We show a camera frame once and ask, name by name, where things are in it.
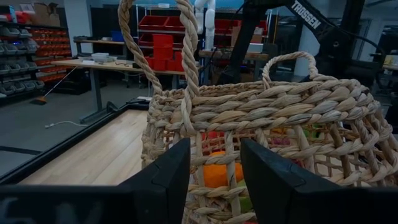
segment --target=wooden table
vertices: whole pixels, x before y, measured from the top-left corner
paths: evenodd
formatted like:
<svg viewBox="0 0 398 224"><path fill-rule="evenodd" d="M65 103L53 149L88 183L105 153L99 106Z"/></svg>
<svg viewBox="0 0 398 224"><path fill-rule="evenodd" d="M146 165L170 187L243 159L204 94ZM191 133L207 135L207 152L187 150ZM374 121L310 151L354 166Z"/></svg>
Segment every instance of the wooden table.
<svg viewBox="0 0 398 224"><path fill-rule="evenodd" d="M390 71L398 71L398 65L383 65L383 68Z"/></svg>
<svg viewBox="0 0 398 224"><path fill-rule="evenodd" d="M96 111L87 116L83 116L80 118L80 122L84 123L86 120L97 117L103 114L104 109L102 106L101 99L101 90L100 90L100 81L98 80L97 70L112 70L112 71L121 71L121 72L143 72L141 68L133 68L133 61L128 60L116 60L115 62L108 62L104 64L87 64L83 63L80 59L73 60L63 60L52 62L53 65L66 65L73 67L81 67L81 68L89 68L90 69L90 80L91 80L91 89L94 94L94 104L96 105ZM173 75L172 88L176 89L178 87L178 76L184 75L184 72L177 71L154 71L156 74L163 75Z"/></svg>
<svg viewBox="0 0 398 224"><path fill-rule="evenodd" d="M141 136L147 113L127 110L20 184L120 184L141 170Z"/></svg>
<svg viewBox="0 0 398 224"><path fill-rule="evenodd" d="M205 66L210 62L210 58L211 55L213 54L213 51L211 50L200 50L199 51L199 57L203 57L205 58ZM226 51L220 51L217 50L214 53L213 58L219 58L219 59L229 59L231 57L232 51L230 50L226 50ZM245 60L253 60L255 67L254 67L254 80L253 81L257 81L259 79L259 75L257 74L258 71L260 70L260 64L259 62L265 62L268 61L269 56L267 54L257 54L257 53L246 53ZM209 78L209 74L210 74L210 67L207 66L207 68L205 69L205 85L208 84L208 78Z"/></svg>

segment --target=cable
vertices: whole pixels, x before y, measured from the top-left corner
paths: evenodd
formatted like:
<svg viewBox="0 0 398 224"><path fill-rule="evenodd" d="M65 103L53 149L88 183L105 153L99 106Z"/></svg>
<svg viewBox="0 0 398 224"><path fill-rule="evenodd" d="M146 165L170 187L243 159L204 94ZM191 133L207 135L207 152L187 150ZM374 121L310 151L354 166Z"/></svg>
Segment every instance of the cable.
<svg viewBox="0 0 398 224"><path fill-rule="evenodd" d="M231 17L231 19L230 19L230 22L229 22L229 26L228 26L228 28L225 29L225 31L224 31L223 39L224 39L224 37L226 37L227 31L228 31L230 28L232 28L232 26L233 26L233 24L234 24L234 18L235 18L235 16L236 16L236 15L239 13L239 11L240 11L247 3L249 3L249 2L250 2L250 1L244 2L244 3L241 5L241 7L239 7L239 9L232 15L232 17ZM206 68L209 66L209 64L211 63L211 60L213 59L214 54L217 52L217 50L218 50L218 47L216 47L216 48L213 50L213 53L211 54L209 61L208 61L207 64L203 67L203 71L205 71Z"/></svg>
<svg viewBox="0 0 398 224"><path fill-rule="evenodd" d="M55 126L55 125L58 125L58 124L74 124L74 125L76 125L76 126L79 126L79 127L87 127L88 125L87 124L76 124L75 122L73 122L73 121L60 121L60 122L58 122L58 123L52 123L52 124L49 124L49 125L45 125L44 127L46 128L46 129L48 129L48 128L51 128L51 127L53 127L53 126Z"/></svg>
<svg viewBox="0 0 398 224"><path fill-rule="evenodd" d="M373 47L375 47L376 49L378 49L378 50L380 51L380 53L381 53L381 55L382 55L382 60L383 60L384 58L386 58L386 52L385 52L380 46L378 46L375 42L373 42L373 41L371 41L371 40L369 40L369 39L367 39L367 38L365 38L365 37L362 37L362 36L360 36L360 35L357 35L357 34L354 34L354 33L352 33L352 32L349 32L349 31L347 31L347 30L344 30L344 29L340 28L339 26L337 26L336 24L334 24L334 23L332 23L332 22L330 22L330 21L328 21L328 20L326 20L326 23L329 24L330 26L335 27L336 29L340 30L341 32L344 32L345 34L351 35L351 36L353 36L353 37L355 37L355 38L357 38L357 39L363 40L363 41L365 41L365 42L371 44ZM378 73L378 72L376 73L375 78L376 78L376 83L377 83L377 85L379 86L379 89L384 89L383 85L382 85L381 82L380 82L380 76L379 76L379 73Z"/></svg>

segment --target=woven rope handle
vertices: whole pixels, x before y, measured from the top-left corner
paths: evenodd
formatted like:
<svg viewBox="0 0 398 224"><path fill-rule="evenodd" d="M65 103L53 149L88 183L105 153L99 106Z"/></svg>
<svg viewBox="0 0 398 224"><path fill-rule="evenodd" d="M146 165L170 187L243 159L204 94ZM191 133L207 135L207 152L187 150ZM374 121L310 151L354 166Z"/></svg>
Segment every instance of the woven rope handle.
<svg viewBox="0 0 398 224"><path fill-rule="evenodd" d="M271 69L271 66L283 60L298 59L298 58L308 59L308 69L310 70L311 79L314 79L315 77L319 76L317 69L317 62L315 61L315 58L311 54L307 52L294 52L291 54L274 57L273 59L267 62L266 66L262 70L262 81L264 83L264 88L265 89L270 88L269 84L271 82L271 79L269 78L269 70Z"/></svg>
<svg viewBox="0 0 398 224"><path fill-rule="evenodd" d="M198 68L193 53L198 46L197 20L193 13L193 7L189 0L176 0L177 7L181 11L180 21L185 27L185 37L182 48L182 67L187 79L187 87L184 91L184 99L181 101L182 122L181 133L195 136L196 131L190 121L192 111L192 99L199 96Z"/></svg>
<svg viewBox="0 0 398 224"><path fill-rule="evenodd" d="M119 17L119 26L122 30L123 39L126 42L127 48L134 55L134 62L136 62L144 71L145 75L152 82L154 87L154 93L161 95L162 94L162 85L157 79L154 71L149 67L147 60L144 57L141 49L135 43L134 39L130 34L130 8L133 3L133 0L120 0L119 8L118 8L118 17Z"/></svg>

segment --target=orange toy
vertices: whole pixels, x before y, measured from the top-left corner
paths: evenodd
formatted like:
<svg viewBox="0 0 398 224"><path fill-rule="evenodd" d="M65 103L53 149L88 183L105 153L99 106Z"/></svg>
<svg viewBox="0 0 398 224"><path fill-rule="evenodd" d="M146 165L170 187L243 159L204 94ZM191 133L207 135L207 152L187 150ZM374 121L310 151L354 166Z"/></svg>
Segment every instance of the orange toy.
<svg viewBox="0 0 398 224"><path fill-rule="evenodd" d="M224 155L225 152L213 152L210 155ZM203 166L203 174L205 176L206 187L222 187L228 186L228 180L226 178L226 165L205 165ZM243 170L240 163L235 163L235 174L236 182L243 180Z"/></svg>

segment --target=cardboard box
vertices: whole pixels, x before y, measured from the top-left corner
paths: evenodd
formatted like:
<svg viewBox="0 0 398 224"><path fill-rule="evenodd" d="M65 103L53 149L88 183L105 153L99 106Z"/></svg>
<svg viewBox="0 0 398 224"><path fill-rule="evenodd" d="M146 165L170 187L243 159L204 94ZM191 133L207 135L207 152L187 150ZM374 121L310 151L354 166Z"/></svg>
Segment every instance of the cardboard box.
<svg viewBox="0 0 398 224"><path fill-rule="evenodd" d="M60 26L60 18L57 14L57 3L50 3L46 5L42 2L33 3L33 9L35 14L32 15L32 22L35 25L45 25L45 26Z"/></svg>
<svg viewBox="0 0 398 224"><path fill-rule="evenodd" d="M232 47L235 46L236 39L238 39L240 30L241 30L241 27L232 27L232 38L231 38L231 46ZM256 27L250 43L261 44L262 43L262 31L263 31L263 28Z"/></svg>

